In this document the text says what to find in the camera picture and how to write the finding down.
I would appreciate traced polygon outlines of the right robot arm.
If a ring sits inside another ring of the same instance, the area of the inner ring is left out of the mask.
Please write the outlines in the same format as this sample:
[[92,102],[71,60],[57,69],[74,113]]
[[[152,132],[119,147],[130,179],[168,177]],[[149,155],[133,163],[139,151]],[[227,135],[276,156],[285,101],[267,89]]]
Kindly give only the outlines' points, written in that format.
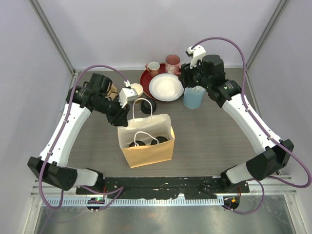
[[183,64],[178,79],[185,88],[204,88],[209,98],[235,120],[256,153],[254,158],[221,173],[223,191],[230,193],[245,180],[263,180],[287,165],[293,143],[270,130],[248,101],[242,100],[241,87],[226,78],[219,55],[205,55],[195,66]]

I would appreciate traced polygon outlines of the stack of paper cups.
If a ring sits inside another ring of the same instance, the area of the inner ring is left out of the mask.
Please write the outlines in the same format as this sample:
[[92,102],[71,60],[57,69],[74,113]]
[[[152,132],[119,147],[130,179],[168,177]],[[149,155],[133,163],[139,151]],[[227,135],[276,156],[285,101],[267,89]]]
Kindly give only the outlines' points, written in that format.
[[140,84],[138,84],[138,83],[132,83],[130,86],[131,86],[132,89],[136,90],[136,92],[138,94],[138,98],[142,98],[143,87]]

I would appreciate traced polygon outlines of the black lid cup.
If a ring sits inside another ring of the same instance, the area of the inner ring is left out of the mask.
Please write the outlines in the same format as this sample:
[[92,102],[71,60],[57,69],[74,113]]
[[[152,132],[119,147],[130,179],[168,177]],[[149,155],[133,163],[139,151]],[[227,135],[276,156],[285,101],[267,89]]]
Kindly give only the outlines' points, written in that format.
[[155,139],[152,140],[151,145],[157,145],[166,141],[168,141],[167,138],[163,136],[157,136]]
[[137,147],[137,146],[144,146],[146,145],[143,141],[137,140],[137,141],[133,141],[129,147]]

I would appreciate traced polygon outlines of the brown paper bag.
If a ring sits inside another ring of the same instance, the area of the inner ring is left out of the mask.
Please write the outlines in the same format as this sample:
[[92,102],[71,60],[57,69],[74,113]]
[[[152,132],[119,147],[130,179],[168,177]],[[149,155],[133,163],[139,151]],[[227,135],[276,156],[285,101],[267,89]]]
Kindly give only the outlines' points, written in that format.
[[[168,114],[149,114],[145,118],[132,119],[127,127],[117,127],[119,147],[130,168],[172,160],[175,144],[175,134],[171,118]],[[156,137],[165,137],[168,141],[151,145]],[[129,147],[133,141],[143,141],[146,145]]]

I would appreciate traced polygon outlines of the stack of black lids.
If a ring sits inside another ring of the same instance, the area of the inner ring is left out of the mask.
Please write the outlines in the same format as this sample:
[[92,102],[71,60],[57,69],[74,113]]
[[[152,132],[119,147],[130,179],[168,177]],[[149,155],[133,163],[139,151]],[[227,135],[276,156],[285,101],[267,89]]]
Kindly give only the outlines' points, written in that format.
[[156,101],[153,99],[146,99],[141,102],[141,111],[144,114],[154,113],[156,111]]

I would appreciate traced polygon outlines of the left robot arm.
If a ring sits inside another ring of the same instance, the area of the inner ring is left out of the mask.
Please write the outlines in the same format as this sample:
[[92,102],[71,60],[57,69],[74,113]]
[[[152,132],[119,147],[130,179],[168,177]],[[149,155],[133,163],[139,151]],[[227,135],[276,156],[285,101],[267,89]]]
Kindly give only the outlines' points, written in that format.
[[69,90],[62,117],[50,141],[38,157],[30,157],[27,163],[42,182],[64,191],[86,186],[92,194],[103,192],[103,173],[70,168],[67,163],[78,133],[93,111],[105,114],[113,126],[128,125],[130,106],[119,102],[119,95],[112,87],[113,82],[108,77],[94,73],[83,86]]

